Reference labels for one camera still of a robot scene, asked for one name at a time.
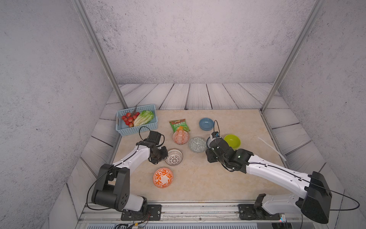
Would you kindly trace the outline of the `blue floral bowl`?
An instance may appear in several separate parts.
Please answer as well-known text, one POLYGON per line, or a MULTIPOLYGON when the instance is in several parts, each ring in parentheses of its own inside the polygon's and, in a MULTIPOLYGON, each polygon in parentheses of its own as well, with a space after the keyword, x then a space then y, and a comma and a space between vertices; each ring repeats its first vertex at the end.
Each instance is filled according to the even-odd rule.
POLYGON ((213 139, 212 139, 211 137, 209 137, 209 138, 207 139, 207 141, 206 141, 206 147, 207 147, 207 148, 211 148, 211 147, 210 147, 210 143, 212 142, 212 140, 213 140, 213 139))

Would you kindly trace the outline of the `white brown lattice bowl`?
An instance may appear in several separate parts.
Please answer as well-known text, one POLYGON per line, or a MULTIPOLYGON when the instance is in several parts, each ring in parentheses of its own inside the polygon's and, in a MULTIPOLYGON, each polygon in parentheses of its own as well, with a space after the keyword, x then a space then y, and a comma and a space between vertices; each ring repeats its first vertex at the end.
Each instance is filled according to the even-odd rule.
POLYGON ((171 149, 168 151, 168 156, 165 162, 170 166, 179 165, 183 161, 183 153, 178 149, 171 149))

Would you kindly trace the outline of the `grey green patterned bowl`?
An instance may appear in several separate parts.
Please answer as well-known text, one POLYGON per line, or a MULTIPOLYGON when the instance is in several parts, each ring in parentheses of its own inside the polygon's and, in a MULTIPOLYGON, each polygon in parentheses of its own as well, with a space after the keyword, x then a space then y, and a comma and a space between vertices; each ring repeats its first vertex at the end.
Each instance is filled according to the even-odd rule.
POLYGON ((195 153, 203 153, 207 149, 206 141, 202 137, 193 137, 188 145, 189 149, 195 153))

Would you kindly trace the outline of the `red patterned bowl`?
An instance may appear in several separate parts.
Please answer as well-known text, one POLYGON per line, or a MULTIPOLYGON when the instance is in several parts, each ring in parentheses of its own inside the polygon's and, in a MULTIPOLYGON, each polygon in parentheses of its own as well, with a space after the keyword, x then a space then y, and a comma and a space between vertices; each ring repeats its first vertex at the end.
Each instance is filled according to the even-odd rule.
POLYGON ((177 130, 176 132, 173 133, 173 141, 178 144, 178 145, 184 145, 186 144, 189 139, 189 133, 185 130, 177 130))

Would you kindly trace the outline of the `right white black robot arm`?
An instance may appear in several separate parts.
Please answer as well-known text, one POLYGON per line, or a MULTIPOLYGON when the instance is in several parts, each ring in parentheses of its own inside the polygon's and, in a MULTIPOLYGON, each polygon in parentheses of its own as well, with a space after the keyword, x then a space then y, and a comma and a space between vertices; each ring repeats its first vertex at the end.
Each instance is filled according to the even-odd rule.
POLYGON ((300 212, 314 222, 329 222, 332 194, 321 173, 297 172, 266 161, 251 151, 233 150, 219 136, 209 137, 206 145, 208 162, 219 162, 229 172, 240 171, 267 179, 291 192, 290 196, 260 194, 255 203, 260 210, 269 215, 300 212))

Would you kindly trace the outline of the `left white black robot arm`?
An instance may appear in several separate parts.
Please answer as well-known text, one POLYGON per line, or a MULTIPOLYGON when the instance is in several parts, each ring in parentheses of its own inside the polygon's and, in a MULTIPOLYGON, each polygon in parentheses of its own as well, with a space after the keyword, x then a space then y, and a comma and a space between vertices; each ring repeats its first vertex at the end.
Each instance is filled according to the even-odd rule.
POLYGON ((131 175, 145 161, 158 164, 168 156, 166 147, 151 141, 140 141, 123 159, 104 164, 99 170, 91 202, 107 209, 144 212, 144 197, 131 193, 131 175))

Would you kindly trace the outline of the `lime green bowl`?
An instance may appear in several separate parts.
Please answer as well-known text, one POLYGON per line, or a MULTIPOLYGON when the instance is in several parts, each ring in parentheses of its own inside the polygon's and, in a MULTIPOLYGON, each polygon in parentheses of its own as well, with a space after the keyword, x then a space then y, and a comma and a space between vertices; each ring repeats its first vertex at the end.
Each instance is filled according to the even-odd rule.
POLYGON ((234 134, 228 134, 224 137, 224 140, 228 143, 228 145, 234 149, 237 150, 241 146, 241 140, 238 136, 234 134))

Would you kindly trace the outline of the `orange floral bowl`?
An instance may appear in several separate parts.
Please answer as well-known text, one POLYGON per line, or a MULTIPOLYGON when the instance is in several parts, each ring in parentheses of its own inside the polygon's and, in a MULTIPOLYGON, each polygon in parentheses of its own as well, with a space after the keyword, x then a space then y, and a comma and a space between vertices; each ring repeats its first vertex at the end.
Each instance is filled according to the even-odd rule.
POLYGON ((153 175, 153 184, 164 189, 170 186, 173 182, 173 172, 168 168, 160 168, 153 175))

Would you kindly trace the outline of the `plain blue bowl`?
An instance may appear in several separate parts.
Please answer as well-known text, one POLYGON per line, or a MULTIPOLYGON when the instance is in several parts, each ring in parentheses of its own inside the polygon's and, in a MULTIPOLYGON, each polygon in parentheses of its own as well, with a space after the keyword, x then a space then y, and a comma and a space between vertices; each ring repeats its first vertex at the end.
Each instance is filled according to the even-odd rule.
POLYGON ((204 131, 210 131, 213 129, 214 127, 214 121, 210 118, 202 118, 200 121, 199 121, 199 127, 204 130, 204 131))

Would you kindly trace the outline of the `green snack bag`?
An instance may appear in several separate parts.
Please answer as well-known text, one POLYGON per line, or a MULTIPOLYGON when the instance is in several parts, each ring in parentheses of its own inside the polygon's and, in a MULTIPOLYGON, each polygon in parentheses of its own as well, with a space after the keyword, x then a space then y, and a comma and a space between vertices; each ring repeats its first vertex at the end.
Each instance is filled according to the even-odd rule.
POLYGON ((169 121, 169 123, 170 123, 174 133, 177 132, 178 130, 183 130, 186 132, 191 131, 189 126, 186 123, 186 119, 171 120, 171 121, 169 121))

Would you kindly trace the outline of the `green lettuce head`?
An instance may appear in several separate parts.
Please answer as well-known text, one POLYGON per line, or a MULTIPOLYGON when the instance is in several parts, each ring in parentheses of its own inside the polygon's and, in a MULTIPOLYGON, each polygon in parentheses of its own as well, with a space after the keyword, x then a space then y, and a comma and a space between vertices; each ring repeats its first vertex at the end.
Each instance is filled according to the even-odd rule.
POLYGON ((139 127, 145 124, 148 124, 150 121, 152 121, 155 118, 155 114, 153 111, 142 111, 140 115, 135 119, 134 126, 139 127))

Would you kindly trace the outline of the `light blue plastic basket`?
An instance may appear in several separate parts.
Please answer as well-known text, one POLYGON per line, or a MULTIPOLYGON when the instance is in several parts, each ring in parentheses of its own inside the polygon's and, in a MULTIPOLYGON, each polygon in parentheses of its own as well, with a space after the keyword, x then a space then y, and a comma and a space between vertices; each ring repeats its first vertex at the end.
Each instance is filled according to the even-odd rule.
POLYGON ((142 132, 158 128, 154 104, 117 111, 115 129, 121 136, 138 134, 141 127, 142 132))

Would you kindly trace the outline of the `red cherry tomatoes bunch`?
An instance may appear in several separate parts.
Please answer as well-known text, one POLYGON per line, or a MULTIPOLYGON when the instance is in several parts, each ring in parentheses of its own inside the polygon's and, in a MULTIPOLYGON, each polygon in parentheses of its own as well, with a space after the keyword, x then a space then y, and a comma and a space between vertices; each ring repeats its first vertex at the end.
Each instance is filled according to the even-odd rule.
POLYGON ((121 120, 124 121, 124 123, 128 126, 128 127, 134 127, 134 121, 135 119, 137 119, 137 117, 140 115, 139 112, 132 112, 132 113, 127 113, 126 115, 123 115, 121 120))

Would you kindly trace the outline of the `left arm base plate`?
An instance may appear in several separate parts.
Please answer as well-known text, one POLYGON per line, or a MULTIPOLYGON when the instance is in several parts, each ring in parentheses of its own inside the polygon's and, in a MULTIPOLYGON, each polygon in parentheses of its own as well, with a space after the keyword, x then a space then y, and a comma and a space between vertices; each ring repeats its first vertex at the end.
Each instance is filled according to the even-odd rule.
POLYGON ((162 205, 144 204, 139 211, 123 210, 122 221, 159 221, 161 219, 162 205))

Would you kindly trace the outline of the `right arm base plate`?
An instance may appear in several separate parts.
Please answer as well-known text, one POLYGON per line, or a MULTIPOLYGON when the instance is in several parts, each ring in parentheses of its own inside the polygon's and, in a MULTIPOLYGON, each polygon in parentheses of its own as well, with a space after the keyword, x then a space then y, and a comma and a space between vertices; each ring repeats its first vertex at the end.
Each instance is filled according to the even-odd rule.
POLYGON ((269 214, 261 206, 255 204, 239 204, 239 218, 241 220, 280 220, 280 214, 269 214))

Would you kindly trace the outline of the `aluminium rail front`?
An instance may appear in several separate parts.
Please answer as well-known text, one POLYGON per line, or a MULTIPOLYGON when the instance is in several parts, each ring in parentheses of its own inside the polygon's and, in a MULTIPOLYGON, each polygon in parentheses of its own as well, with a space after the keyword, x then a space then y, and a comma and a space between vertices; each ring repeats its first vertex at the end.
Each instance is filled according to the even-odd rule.
POLYGON ((104 210, 91 204, 82 211, 77 229, 327 229, 326 224, 311 221, 300 214, 285 213, 273 219, 244 220, 239 208, 243 201, 219 202, 172 202, 151 201, 161 205, 143 219, 128 216, 122 220, 123 212, 104 210))

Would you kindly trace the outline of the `left aluminium frame post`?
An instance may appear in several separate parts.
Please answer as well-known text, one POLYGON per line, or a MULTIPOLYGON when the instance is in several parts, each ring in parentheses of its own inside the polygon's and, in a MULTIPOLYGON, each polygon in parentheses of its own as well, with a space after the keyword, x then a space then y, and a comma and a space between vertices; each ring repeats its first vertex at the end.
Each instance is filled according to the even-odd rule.
POLYGON ((85 29, 92 45, 93 45, 93 47, 94 47, 94 50, 95 50, 102 66, 103 66, 103 69, 106 73, 106 76, 107 76, 107 78, 109 79, 109 81, 112 85, 112 88, 113 88, 113 90, 114 90, 114 92, 117 96, 118 101, 120 102, 120 104, 122 105, 123 108, 127 108, 128 106, 125 102, 123 94, 122 94, 122 92, 121 92, 121 90, 120 90, 120 88, 117 84, 116 78, 115 78, 115 76, 112 72, 112 69, 111 69, 111 67, 108 63, 108 60, 107 60, 107 58, 106 58, 106 56, 103 52, 102 46, 101 46, 101 44, 100 44, 100 42, 99 42, 99 40, 96 36, 96 33, 93 29, 93 26, 91 24, 91 21, 90 21, 88 15, 87 15, 87 12, 84 8, 84 5, 83 5, 82 1, 73 0, 72 2, 73 2, 73 5, 74 5, 78 15, 79 15, 79 18, 80 18, 81 22, 83 24, 83 27, 84 27, 84 29, 85 29))

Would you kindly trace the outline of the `aluminium frame post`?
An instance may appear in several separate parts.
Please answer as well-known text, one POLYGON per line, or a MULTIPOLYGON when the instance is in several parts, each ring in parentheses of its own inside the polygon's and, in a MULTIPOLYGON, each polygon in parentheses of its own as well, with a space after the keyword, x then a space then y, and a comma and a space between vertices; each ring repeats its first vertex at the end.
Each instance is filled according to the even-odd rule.
POLYGON ((118 101, 120 102, 120 104, 122 105, 123 108, 127 108, 128 106, 125 102, 123 94, 122 94, 122 92, 121 92, 121 90, 120 90, 120 88, 117 84, 116 78, 115 78, 115 76, 112 72, 112 69, 111 69, 111 67, 108 63, 108 60, 107 60, 107 58, 106 58, 106 56, 103 52, 102 46, 101 46, 101 44, 100 44, 100 42, 99 42, 99 40, 96 36, 96 33, 93 29, 93 26, 91 24, 91 21, 90 21, 88 15, 87 15, 87 12, 84 8, 84 5, 83 5, 82 1, 73 0, 72 2, 73 2, 73 5, 74 5, 78 15, 79 15, 79 18, 80 18, 81 22, 83 24, 83 27, 84 27, 84 29, 85 29, 92 45, 93 45, 93 47, 94 47, 94 50, 95 50, 102 66, 103 66, 103 69, 106 73, 106 76, 107 76, 107 78, 109 79, 109 81, 112 85, 112 88, 113 88, 113 90, 114 90, 114 92, 117 96, 118 101))
POLYGON ((320 13, 322 12, 322 9, 323 9, 325 3, 326 3, 325 0, 315 1, 315 4, 306 20, 304 26, 302 27, 296 41, 294 42, 294 45, 293 45, 286 61, 284 62, 279 74, 277 75, 277 77, 272 85, 271 90, 269 91, 269 94, 268 94, 264 104, 262 105, 262 107, 260 109, 261 114, 265 113, 266 109, 269 107, 270 103, 272 102, 272 99, 273 99, 276 91, 279 89, 279 87, 282 84, 284 78, 286 77, 292 63, 294 62, 298 53, 300 52, 305 39, 307 38, 308 34, 311 32, 312 27, 315 24, 320 13))

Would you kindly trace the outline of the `right aluminium frame post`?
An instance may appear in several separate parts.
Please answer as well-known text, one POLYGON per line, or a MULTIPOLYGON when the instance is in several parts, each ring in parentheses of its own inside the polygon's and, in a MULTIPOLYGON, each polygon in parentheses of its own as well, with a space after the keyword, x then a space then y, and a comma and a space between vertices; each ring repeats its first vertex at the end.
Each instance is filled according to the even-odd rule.
POLYGON ((315 24, 320 13, 322 12, 322 9, 323 9, 325 3, 326 3, 325 0, 315 1, 315 4, 306 20, 304 26, 302 27, 296 41, 294 42, 294 45, 293 45, 286 61, 284 62, 279 74, 277 75, 277 77, 272 85, 271 90, 269 91, 269 94, 268 94, 264 104, 262 105, 262 107, 260 109, 261 114, 265 113, 266 109, 269 107, 270 103, 272 102, 272 99, 273 99, 276 91, 279 89, 279 87, 282 84, 284 78, 286 77, 292 63, 294 62, 298 53, 300 52, 305 39, 307 38, 308 34, 311 32, 312 27, 315 24))

